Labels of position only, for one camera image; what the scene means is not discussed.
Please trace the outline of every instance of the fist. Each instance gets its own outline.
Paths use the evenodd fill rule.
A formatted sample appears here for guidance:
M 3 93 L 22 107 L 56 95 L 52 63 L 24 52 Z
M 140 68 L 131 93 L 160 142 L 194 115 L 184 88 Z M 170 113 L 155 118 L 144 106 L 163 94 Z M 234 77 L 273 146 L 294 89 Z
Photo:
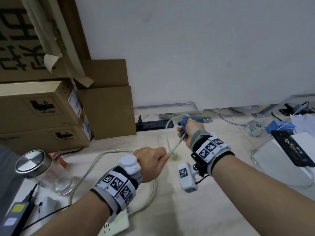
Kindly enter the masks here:
M 183 126 L 180 126 L 177 128 L 177 131 L 178 131 L 177 135 L 179 136 L 179 138 L 180 138 L 180 134 L 183 131 L 183 129 L 184 129 Z M 186 124 L 186 132 L 187 132 L 188 136 L 186 135 L 186 137 L 183 139 L 183 141 L 186 143 L 186 146 L 188 148 L 190 148 L 189 146 L 190 146 L 192 136 L 199 129 L 204 129 L 203 123 L 196 122 L 195 120 L 188 118 L 187 124 Z
M 164 147 L 153 149 L 151 147 L 144 147 L 135 150 L 133 153 L 136 156 L 138 163 L 141 166 L 142 182 L 149 182 L 157 178 L 163 167 L 167 163 L 170 154 L 166 153 Z

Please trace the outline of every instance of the yellow sticker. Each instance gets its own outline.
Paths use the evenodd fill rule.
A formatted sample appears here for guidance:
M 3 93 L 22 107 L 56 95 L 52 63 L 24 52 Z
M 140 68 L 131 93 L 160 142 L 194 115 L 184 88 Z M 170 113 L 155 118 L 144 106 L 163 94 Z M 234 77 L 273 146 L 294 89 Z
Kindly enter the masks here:
M 15 205 L 11 212 L 21 212 L 23 210 L 24 206 L 25 205 L 22 205 L 22 204 Z

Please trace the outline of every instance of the stainless steel lid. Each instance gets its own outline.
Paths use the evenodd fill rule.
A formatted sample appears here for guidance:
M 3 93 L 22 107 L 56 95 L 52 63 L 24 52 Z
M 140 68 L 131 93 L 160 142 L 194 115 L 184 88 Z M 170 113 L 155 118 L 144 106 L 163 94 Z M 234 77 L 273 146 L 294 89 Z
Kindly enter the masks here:
M 16 163 L 15 171 L 26 178 L 39 176 L 48 169 L 52 158 L 42 150 L 34 150 L 23 155 Z

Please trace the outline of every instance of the white power strip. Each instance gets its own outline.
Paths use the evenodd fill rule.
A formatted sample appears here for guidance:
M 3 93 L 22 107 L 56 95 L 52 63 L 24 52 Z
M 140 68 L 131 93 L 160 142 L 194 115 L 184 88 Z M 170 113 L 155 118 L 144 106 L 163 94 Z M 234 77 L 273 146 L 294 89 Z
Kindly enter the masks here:
M 118 234 L 129 227 L 129 219 L 127 211 L 121 212 L 111 224 L 107 223 L 103 226 L 98 236 L 112 236 Z

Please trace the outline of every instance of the white panel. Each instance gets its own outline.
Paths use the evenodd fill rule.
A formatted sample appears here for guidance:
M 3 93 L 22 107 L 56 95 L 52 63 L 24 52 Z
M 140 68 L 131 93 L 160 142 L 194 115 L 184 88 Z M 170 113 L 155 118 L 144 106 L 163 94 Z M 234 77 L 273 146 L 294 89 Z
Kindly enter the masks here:
M 126 59 L 134 106 L 315 92 L 315 0 L 76 0 L 92 59 Z

